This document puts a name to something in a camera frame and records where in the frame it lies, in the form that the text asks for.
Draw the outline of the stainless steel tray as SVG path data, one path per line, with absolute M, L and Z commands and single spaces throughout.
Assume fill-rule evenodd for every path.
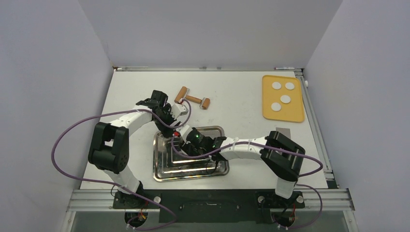
M 153 141 L 153 178 L 158 182 L 208 178 L 226 175 L 228 161 L 216 163 L 210 158 L 187 159 L 176 154 L 170 139 L 157 132 Z

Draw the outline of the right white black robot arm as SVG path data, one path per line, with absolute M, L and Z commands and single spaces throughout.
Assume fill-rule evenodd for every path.
M 274 203 L 285 207 L 292 201 L 303 158 L 285 151 L 301 155 L 306 151 L 283 133 L 274 130 L 265 137 L 239 139 L 224 136 L 211 138 L 190 126 L 184 126 L 177 132 L 183 141 L 180 147 L 188 156 L 207 154 L 214 161 L 234 159 L 263 161 L 278 177 L 273 194 Z

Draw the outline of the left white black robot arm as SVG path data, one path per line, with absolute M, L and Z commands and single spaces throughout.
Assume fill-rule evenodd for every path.
M 153 124 L 164 137 L 171 137 L 182 126 L 179 117 L 189 112 L 189 107 L 179 102 L 170 104 L 165 93 L 154 90 L 151 97 L 138 101 L 119 118 L 95 125 L 88 161 L 119 184 L 118 190 L 130 207 L 138 208 L 144 201 L 144 189 L 128 166 L 130 136 L 144 125 Z

